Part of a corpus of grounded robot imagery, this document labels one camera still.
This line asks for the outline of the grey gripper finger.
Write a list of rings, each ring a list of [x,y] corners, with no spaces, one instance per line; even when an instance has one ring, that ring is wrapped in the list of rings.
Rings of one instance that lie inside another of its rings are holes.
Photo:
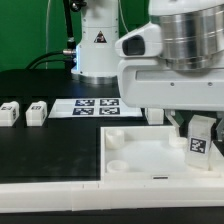
[[[217,112],[217,119],[219,120],[216,127],[217,140],[224,140],[224,111]]]

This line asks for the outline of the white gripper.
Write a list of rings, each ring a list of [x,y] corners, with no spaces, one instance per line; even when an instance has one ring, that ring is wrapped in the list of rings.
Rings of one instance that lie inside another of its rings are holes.
[[[224,50],[185,58],[191,47],[173,47],[176,58],[163,56],[162,29],[153,23],[135,29],[115,43],[120,57],[118,87],[131,107],[169,109],[165,116],[180,137],[172,110],[224,109]]]

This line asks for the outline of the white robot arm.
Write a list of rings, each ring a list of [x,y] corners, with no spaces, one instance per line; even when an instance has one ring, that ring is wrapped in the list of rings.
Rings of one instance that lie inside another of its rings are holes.
[[[224,139],[224,0],[149,0],[149,21],[117,33],[118,0],[81,0],[75,77],[117,78],[132,107],[214,111]]]

